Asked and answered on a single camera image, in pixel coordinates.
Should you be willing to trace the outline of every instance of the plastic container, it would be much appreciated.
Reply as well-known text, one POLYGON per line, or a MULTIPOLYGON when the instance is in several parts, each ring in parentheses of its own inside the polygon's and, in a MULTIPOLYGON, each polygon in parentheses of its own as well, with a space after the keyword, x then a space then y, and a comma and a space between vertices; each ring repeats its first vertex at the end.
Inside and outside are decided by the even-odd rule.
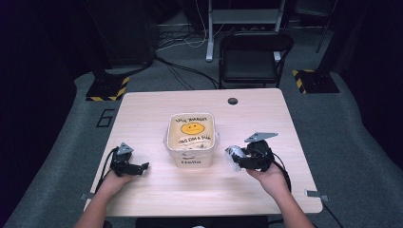
POLYGON ((213 162, 218 145, 214 117, 210 113, 181 113, 171 117, 165 147, 180 168, 204 168, 213 162))

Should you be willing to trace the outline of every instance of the yellow smiley face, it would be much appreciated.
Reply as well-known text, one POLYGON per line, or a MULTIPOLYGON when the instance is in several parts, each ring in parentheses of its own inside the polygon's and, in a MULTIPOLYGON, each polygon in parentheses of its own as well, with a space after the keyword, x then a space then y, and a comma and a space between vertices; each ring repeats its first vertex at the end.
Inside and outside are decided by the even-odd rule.
POLYGON ((203 132, 204 126, 200 123, 188 123, 181 127, 181 131, 187 135, 196 135, 203 132))

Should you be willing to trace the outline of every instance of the black chair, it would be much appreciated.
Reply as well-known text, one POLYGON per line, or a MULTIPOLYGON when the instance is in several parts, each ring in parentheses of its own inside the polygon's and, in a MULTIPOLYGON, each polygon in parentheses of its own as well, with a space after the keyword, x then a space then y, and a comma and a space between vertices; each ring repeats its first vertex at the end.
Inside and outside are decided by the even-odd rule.
POLYGON ((292 2, 291 13, 298 15, 301 20, 316 20, 323 26, 320 42, 317 46, 317 53, 319 53, 335 11, 337 0, 292 0, 292 2))
POLYGON ((294 40, 285 33, 236 32, 220 43, 220 81, 232 84, 279 86, 285 57, 294 40), (281 52, 278 61, 275 52, 281 52))

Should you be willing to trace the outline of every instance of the black backdrop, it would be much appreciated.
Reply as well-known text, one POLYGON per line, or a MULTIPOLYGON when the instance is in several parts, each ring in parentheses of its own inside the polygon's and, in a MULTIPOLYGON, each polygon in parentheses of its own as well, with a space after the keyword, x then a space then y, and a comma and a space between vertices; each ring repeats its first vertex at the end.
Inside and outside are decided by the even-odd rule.
POLYGON ((74 102, 74 79, 89 72, 72 34, 60 1, 0 2, 0 226, 56 141, 74 102))
POLYGON ((403 168, 403 14, 399 0, 340 1, 334 37, 319 65, 339 72, 362 122, 403 168))

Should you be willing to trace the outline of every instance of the table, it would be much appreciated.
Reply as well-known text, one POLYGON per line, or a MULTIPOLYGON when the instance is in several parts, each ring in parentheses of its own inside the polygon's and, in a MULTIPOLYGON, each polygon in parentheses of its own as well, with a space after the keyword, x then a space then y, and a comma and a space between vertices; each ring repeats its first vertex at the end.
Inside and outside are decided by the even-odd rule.
POLYGON ((208 44, 205 60, 213 61, 214 30, 213 24, 273 24, 274 31, 279 30, 285 0, 281 0, 277 9, 213 9, 212 0, 208 1, 208 44))
POLYGON ((125 94, 91 192, 95 190, 106 155, 125 142, 134 149, 130 163, 150 162, 150 167, 113 198, 107 207, 108 216, 279 214, 274 200, 258 181, 244 170, 233 171, 223 157, 225 148, 246 146, 244 139, 257 131, 278 133, 267 142, 289 172, 294 197, 305 213, 320 212, 320 199, 304 194, 305 189, 317 189, 287 105, 277 88, 125 94), (229 104, 229 98, 236 98, 238 103, 229 104), (163 138, 171 116, 183 112, 214 115, 220 144, 208 168, 178 168, 164 147, 163 138))

